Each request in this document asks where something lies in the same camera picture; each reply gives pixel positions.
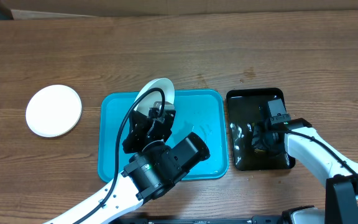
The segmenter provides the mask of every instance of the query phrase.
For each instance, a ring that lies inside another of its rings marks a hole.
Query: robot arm
[[[351,161],[335,150],[335,148],[318,135],[314,128],[302,127],[292,129],[292,131],[314,137],[321,141],[358,173],[358,163]],[[309,139],[294,134],[285,134],[284,146],[288,155],[298,159],[320,181],[324,188],[326,180],[337,174],[343,176],[352,175],[324,148]]]
[[[125,153],[134,155],[122,172],[114,174],[117,176],[115,185],[110,181],[88,199],[45,224],[109,223],[165,195],[190,169],[209,158],[208,147],[195,133],[187,135],[173,148],[165,145],[175,117],[174,97],[170,80],[161,78],[149,82],[127,112],[117,135],[116,161],[118,142],[129,119],[130,131],[122,146]]]
[[[106,184],[102,189],[97,191],[83,202],[79,203],[69,211],[61,214],[44,224],[63,224],[74,223],[87,214],[92,208],[96,207],[98,203],[105,198],[108,190],[111,188],[112,181]],[[112,192],[112,197],[109,197],[105,206],[96,211],[92,216],[83,221],[87,223],[109,223],[114,219],[124,215],[128,212],[134,211],[143,205],[143,199],[138,200],[136,194],[137,190],[135,184],[130,177],[123,177],[118,175],[116,187]]]
[[[358,224],[358,163],[330,146],[303,118],[291,119],[281,99],[261,105],[260,110],[263,121],[255,125],[254,145],[267,151],[285,150],[326,189],[325,210],[314,206],[290,209],[283,212],[280,223]]]

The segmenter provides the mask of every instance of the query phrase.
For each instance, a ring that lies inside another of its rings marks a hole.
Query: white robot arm
[[[112,181],[69,211],[61,214],[53,220],[45,222],[44,224],[67,224],[76,222],[90,212],[92,208],[96,207],[103,198],[105,198],[111,188],[111,184]],[[112,196],[109,197],[102,208],[84,220],[82,224],[107,224],[121,215],[138,209],[143,205],[143,199],[139,200],[136,197],[136,194],[138,193],[139,191],[132,179],[130,177],[123,177],[119,174]]]
[[[358,224],[358,163],[335,150],[303,118],[291,119],[283,101],[260,105],[263,121],[254,128],[255,146],[298,159],[326,188],[326,209],[314,206],[283,212],[288,224]]]
[[[323,144],[327,145],[342,159],[342,161],[345,161],[347,165],[358,173],[358,163],[351,161],[335,148],[330,146],[318,135],[314,128],[302,127],[293,129],[292,131],[314,137]],[[305,139],[304,137],[294,134],[285,134],[284,146],[288,155],[298,159],[320,181],[324,188],[328,178],[332,178],[337,174],[341,174],[343,176],[352,175],[335,158],[333,158],[327,150],[309,139]]]

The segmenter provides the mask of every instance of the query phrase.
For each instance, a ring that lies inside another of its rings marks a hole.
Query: wire
[[[121,140],[121,135],[122,132],[124,130],[125,127],[125,123],[127,122],[129,115],[131,115],[132,111],[135,109],[135,107],[150,93],[158,91],[161,93],[161,99],[162,99],[162,104],[161,104],[161,109],[160,112],[158,114],[158,117],[162,116],[162,113],[164,112],[164,107],[165,107],[165,95],[164,95],[164,91],[160,88],[151,88],[149,90],[147,90],[145,93],[143,93],[137,100],[135,100],[134,104],[131,106],[131,108],[129,108],[127,114],[125,115],[124,119],[122,120],[122,123],[118,129],[118,133],[117,133],[117,139],[116,139],[116,151],[115,151],[115,161],[114,161],[114,177],[113,177],[113,181],[111,184],[111,188],[109,190],[109,192],[107,193],[107,195],[105,196],[105,198],[99,203],[98,206],[96,206],[92,211],[90,211],[88,214],[86,214],[84,217],[80,218],[77,222],[74,222],[74,224],[79,224],[83,221],[85,221],[87,218],[89,218],[90,216],[92,216],[96,211],[98,211],[101,207],[104,206],[104,204],[107,202],[107,200],[109,199],[110,195],[112,194],[116,183],[117,183],[117,178],[118,178],[118,156],[119,156],[119,142]]]
[[[301,136],[304,137],[306,139],[309,139],[310,141],[313,141],[317,144],[319,144],[321,147],[323,147],[323,149],[325,149],[328,153],[330,153],[330,155],[333,156],[333,158],[335,158],[343,167],[345,167],[347,169],[347,171],[349,171],[357,180],[358,180],[358,173],[356,173],[349,165],[347,165],[347,163],[345,161],[343,161],[335,152],[333,152],[327,145],[325,145],[324,143],[322,143],[321,141],[315,139],[314,137],[310,137],[308,135],[302,134],[302,133],[298,133],[295,131],[279,131],[279,130],[274,130],[274,131],[267,131],[266,133],[284,133],[284,134],[294,134],[297,136]]]
[[[251,145],[251,147],[256,147],[258,144],[259,144],[259,140],[255,141],[255,143]]]

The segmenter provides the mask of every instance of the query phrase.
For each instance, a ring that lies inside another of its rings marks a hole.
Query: wood grain
[[[293,117],[358,162],[358,11],[0,21],[0,223],[44,222],[100,189],[103,99],[158,77],[223,98],[279,87]],[[43,139],[24,113],[51,84],[73,87],[84,110],[70,134]],[[300,163],[239,172],[231,161],[221,179],[181,182],[137,213],[250,217],[324,208],[324,196]]]

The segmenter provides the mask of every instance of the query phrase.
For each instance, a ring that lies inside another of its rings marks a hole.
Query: black plastic tray
[[[231,90],[227,93],[233,161],[238,170],[291,169],[295,165],[295,159],[285,152],[270,156],[251,147],[253,124],[262,119],[259,105],[277,98],[281,98],[285,106],[283,92],[278,88]]]

